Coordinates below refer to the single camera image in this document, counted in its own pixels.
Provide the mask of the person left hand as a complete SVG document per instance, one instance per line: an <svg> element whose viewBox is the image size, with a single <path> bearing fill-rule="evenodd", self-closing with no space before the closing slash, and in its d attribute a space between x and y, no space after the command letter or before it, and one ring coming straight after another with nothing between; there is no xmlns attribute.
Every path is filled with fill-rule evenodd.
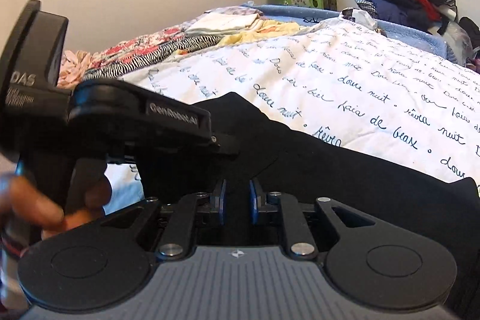
<svg viewBox="0 0 480 320"><path fill-rule="evenodd" d="M24 308L24 296L15 280L13 267L26 246L13 238L5 226L11 216L41 229L41 238L66 232L105 215L103 207L112 197L106 176L84 191L85 205L71 214L39 192L23 176L13 173L1 176L1 317L16 319Z"/></svg>

